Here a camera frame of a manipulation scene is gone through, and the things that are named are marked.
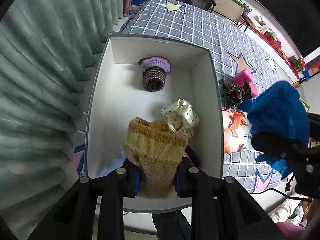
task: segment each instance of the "white box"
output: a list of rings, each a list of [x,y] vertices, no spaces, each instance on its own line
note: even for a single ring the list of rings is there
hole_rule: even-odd
[[[158,92],[142,87],[142,58],[160,56],[171,63],[165,86]],[[85,171],[91,178],[104,176],[122,165],[120,142],[130,120],[149,122],[162,116],[160,110],[183,98],[199,116],[199,126],[189,145],[201,161],[200,169],[221,178],[223,126],[216,73],[208,49],[169,38],[144,35],[111,35],[103,51],[93,86],[85,141]],[[166,199],[124,198],[124,211],[154,213],[191,205],[190,198],[176,193]]]

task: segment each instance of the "bolt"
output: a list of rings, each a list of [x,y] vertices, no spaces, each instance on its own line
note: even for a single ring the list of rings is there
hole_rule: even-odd
[[[235,178],[234,177],[231,177],[231,176],[228,176],[228,177],[226,177],[226,182],[228,182],[228,183],[234,183],[236,180],[235,180]]]
[[[313,172],[313,166],[312,166],[311,164],[308,164],[308,165],[306,166],[306,170],[307,170],[307,172],[309,172],[309,173]]]
[[[189,172],[190,172],[190,173],[193,173],[193,174],[196,174],[196,173],[199,172],[199,170],[198,170],[198,168],[196,168],[196,167],[191,167],[191,168],[189,169]]]
[[[87,183],[89,181],[89,177],[88,176],[83,176],[80,178],[80,182],[81,183]]]
[[[117,169],[117,173],[118,173],[118,174],[125,174],[125,172],[126,172],[126,169],[125,169],[125,168],[122,168],[122,167],[121,167],[121,168],[118,168],[118,169]]]

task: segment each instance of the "blue fuzzy cloth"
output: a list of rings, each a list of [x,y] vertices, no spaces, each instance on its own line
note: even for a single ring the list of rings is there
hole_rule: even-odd
[[[256,100],[252,98],[245,98],[243,102],[238,106],[239,109],[248,113],[253,105],[256,104]]]
[[[302,74],[304,75],[304,77],[306,78],[306,81],[308,82],[308,80],[310,79],[310,74],[308,70],[305,69],[304,71],[302,71]]]
[[[287,81],[279,81],[250,102],[247,118],[252,125],[252,135],[258,132],[274,132],[299,141],[306,148],[309,142],[310,123],[298,91]],[[267,154],[259,155],[257,162],[266,161],[285,178],[291,173],[286,161]]]

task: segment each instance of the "black cable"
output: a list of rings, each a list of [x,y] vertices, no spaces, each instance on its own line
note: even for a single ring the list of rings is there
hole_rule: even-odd
[[[308,198],[290,197],[290,196],[284,194],[283,192],[281,192],[281,191],[279,191],[279,190],[277,190],[277,189],[274,189],[274,188],[268,188],[268,189],[266,189],[265,191],[258,192],[258,193],[251,193],[251,194],[262,194],[262,193],[264,193],[264,192],[266,192],[266,191],[268,191],[268,190],[270,190],[270,189],[271,189],[271,190],[274,190],[275,192],[278,192],[278,193],[281,194],[282,196],[284,196],[284,197],[286,197],[286,198],[289,198],[289,199],[302,200],[302,201],[306,201],[306,202],[309,202],[309,203],[312,202],[312,200],[310,200],[310,199],[308,199]]]
[[[184,233],[183,233],[183,231],[182,231],[182,228],[181,228],[181,226],[180,226],[180,223],[179,223],[179,215],[180,215],[180,213],[181,213],[181,210],[182,210],[182,209],[179,210],[178,215],[177,215],[177,224],[178,224],[178,226],[179,226],[179,228],[180,228],[180,231],[181,231],[183,240],[186,240],[186,238],[185,238],[185,236],[184,236]]]

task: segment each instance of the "person's leg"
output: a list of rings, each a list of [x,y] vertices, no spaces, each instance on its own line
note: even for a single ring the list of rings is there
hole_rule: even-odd
[[[179,211],[152,214],[159,240],[190,240],[191,225]]]

